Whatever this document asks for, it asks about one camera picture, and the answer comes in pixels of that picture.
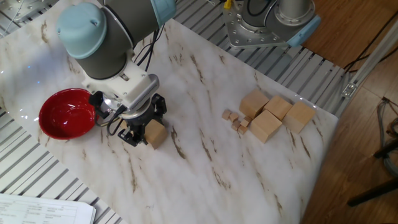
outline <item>marble surface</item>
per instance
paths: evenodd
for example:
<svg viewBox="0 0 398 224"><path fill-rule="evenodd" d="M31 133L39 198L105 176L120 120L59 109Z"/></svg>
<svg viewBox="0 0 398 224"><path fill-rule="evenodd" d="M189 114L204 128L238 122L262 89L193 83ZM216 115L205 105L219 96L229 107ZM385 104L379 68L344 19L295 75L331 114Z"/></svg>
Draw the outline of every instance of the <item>marble surface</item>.
<svg viewBox="0 0 398 224"><path fill-rule="evenodd" d="M149 68L168 108L170 136L158 150L98 127L70 141L46 136L38 123L44 101L82 88L84 71L55 32L62 9L78 2L60 1L0 40L0 106L128 223L300 222L338 119L178 22L166 24ZM221 114L239 111L254 88L317 113L300 134L282 126L265 144L239 135Z"/></svg>

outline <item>small wooden block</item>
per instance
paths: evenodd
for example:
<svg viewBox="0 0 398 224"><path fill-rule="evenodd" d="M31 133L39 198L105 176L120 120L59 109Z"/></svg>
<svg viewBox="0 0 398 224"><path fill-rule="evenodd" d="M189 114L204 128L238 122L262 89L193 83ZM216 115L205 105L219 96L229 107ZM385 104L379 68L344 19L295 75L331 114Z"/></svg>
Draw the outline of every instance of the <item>small wooden block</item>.
<svg viewBox="0 0 398 224"><path fill-rule="evenodd" d="M168 133L163 124L156 120L149 121L145 127L145 139L154 149L157 149L167 138Z"/></svg>
<svg viewBox="0 0 398 224"><path fill-rule="evenodd" d="M243 120L241 121L241 126L247 128L251 122L251 118L249 117L244 117Z"/></svg>
<svg viewBox="0 0 398 224"><path fill-rule="evenodd" d="M235 122L239 118L239 115L237 113L231 113L229 118L232 122Z"/></svg>
<svg viewBox="0 0 398 224"><path fill-rule="evenodd" d="M239 106L239 110L251 119L259 115L265 104L268 103L268 98L260 92L260 90L253 90L246 95Z"/></svg>
<svg viewBox="0 0 398 224"><path fill-rule="evenodd" d="M264 109L271 112L275 117L279 119L279 121L282 121L292 106L293 105L285 101L282 97L274 96L266 104Z"/></svg>
<svg viewBox="0 0 398 224"><path fill-rule="evenodd" d="M224 110L224 113L223 113L224 120L227 121L230 115L231 115L230 110Z"/></svg>
<svg viewBox="0 0 398 224"><path fill-rule="evenodd" d="M232 128L234 131L237 131L240 125L241 125L241 123L240 123L238 120L236 120L236 121L234 121L234 123L232 123L231 128Z"/></svg>
<svg viewBox="0 0 398 224"><path fill-rule="evenodd" d="M250 131L257 137L262 143L266 143L282 125L271 112L265 110L257 118L255 118L250 125Z"/></svg>
<svg viewBox="0 0 398 224"><path fill-rule="evenodd" d="M241 134L244 134L244 133L246 133L246 131L248 131L248 128L247 127L244 127L244 126L239 126L239 128L238 128L238 132L239 133L241 133Z"/></svg>
<svg viewBox="0 0 398 224"><path fill-rule="evenodd" d="M298 134L314 115L315 110L299 101L287 112L282 122L291 131Z"/></svg>

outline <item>black cable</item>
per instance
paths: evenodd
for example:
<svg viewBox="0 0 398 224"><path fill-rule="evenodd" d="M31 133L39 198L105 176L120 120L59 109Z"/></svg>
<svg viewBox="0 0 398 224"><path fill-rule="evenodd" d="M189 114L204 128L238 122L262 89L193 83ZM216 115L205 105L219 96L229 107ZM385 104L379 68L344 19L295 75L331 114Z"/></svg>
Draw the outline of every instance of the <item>black cable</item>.
<svg viewBox="0 0 398 224"><path fill-rule="evenodd" d="M156 38L157 38L157 34L159 34L159 30L158 29L155 30L155 32L154 32L154 38L152 38L153 41L152 41L152 44L150 45L149 49L147 50L145 55L141 58L141 60L137 63L138 66L140 66L143 63L143 61L147 58L149 53L153 50L154 45L155 45L155 41L156 41Z"/></svg>
<svg viewBox="0 0 398 224"><path fill-rule="evenodd" d="M258 12L258 13L256 13L256 14L253 14L253 13L250 11L250 1L251 1L251 0L248 0L247 8L248 8L248 13L249 13L249 15L252 16L252 17L260 16L263 12L265 12L265 11L267 10L268 5L269 5L269 2L268 2L268 3L266 4L266 6L264 6L264 8L261 9L260 12Z"/></svg>
<svg viewBox="0 0 398 224"><path fill-rule="evenodd" d="M150 64L150 59L152 58L152 53L154 52L154 48L152 48L151 52L149 53L149 58L147 62L147 66L145 68L145 72L148 72L149 64Z"/></svg>
<svg viewBox="0 0 398 224"><path fill-rule="evenodd" d="M384 56L382 59L380 59L380 62L382 62L382 61L384 61L385 59L387 59L388 57L390 57L392 54L394 54L395 52L397 52L397 50L398 50L398 46L397 46L396 48L394 48L394 50L391 50L391 52L388 53L386 56ZM369 55L360 58L358 61L363 60L363 59L366 59L367 57L369 57ZM349 72L351 73L351 72L357 72L357 71L358 71L358 69L352 70L352 71L349 71Z"/></svg>
<svg viewBox="0 0 398 224"><path fill-rule="evenodd" d="M380 34L384 31L384 29L391 23L391 21L392 21L396 16L398 16L398 11L397 11L396 13L394 13L394 15L392 15L391 18L383 25L383 27L379 30L379 32L376 34L376 36L374 36L373 40L370 41L370 43L368 44L368 46L365 47L365 49L361 52L361 54L360 54L355 60L353 60L352 62L350 62L349 64L347 64L347 65L345 66L345 73L346 73L347 71L349 71L349 70L355 65L356 62L358 62L358 61L360 61L360 60L363 60L363 59L365 59L365 58L368 57L368 55L367 55L367 56L365 56L365 57L363 57L363 58L361 59L361 56L362 56L363 54L365 54L365 52L370 48L370 46L372 46L372 44L376 41L376 39L380 36Z"/></svg>
<svg viewBox="0 0 398 224"><path fill-rule="evenodd" d="M112 118L109 120L108 125L106 125L106 132L108 133L108 135L113 136L116 131L119 129L120 124L123 122L123 119L120 119L119 124L116 126L116 128L114 129L113 132L111 132L111 124L113 123L113 121L119 116L121 115L127 108L125 106L121 106L118 108L118 110L116 110L116 112L114 113L114 115L112 116Z"/></svg>
<svg viewBox="0 0 398 224"><path fill-rule="evenodd" d="M155 40L155 42L157 42L157 41L160 39L160 36L162 35L163 30L164 30L164 25L163 25L163 27L162 27L162 30L160 31L160 34L159 34L158 38ZM138 59L139 56L143 53L143 51L144 51L147 47L149 47L151 44L152 44L152 43L147 44L147 45L145 45L145 46L141 49L141 51L138 53L136 59L134 59L134 63L137 61L137 59Z"/></svg>

